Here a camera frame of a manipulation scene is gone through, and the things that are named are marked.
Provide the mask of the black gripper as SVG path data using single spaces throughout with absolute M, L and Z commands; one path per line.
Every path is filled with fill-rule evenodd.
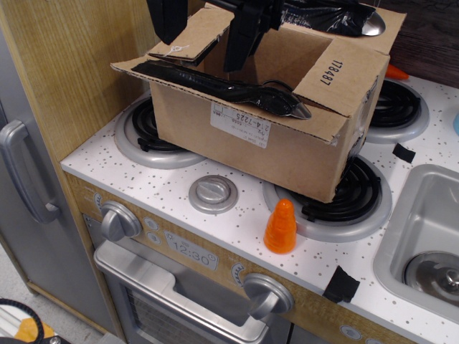
M 164 44 L 172 43 L 186 28 L 187 0 L 147 0 L 154 31 Z M 278 29 L 284 15 L 284 1 L 208 1 L 232 12 L 224 58 L 224 71 L 240 71 L 254 55 L 264 31 Z

